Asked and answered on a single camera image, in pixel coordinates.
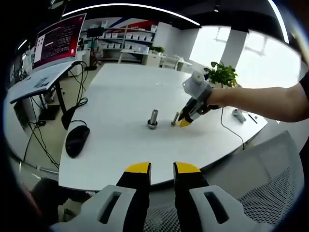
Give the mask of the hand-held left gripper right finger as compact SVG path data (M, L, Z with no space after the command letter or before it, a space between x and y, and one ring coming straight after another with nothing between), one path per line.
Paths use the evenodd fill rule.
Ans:
M210 186L199 168L175 162L175 207L183 232L270 232L273 227L256 222L243 205L219 186Z

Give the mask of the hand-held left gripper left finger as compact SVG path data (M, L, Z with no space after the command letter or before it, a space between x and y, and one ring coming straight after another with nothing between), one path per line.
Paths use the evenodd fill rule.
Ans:
M107 185L82 204L68 222L51 226L53 232L141 232L149 207L151 163L125 169L116 185Z

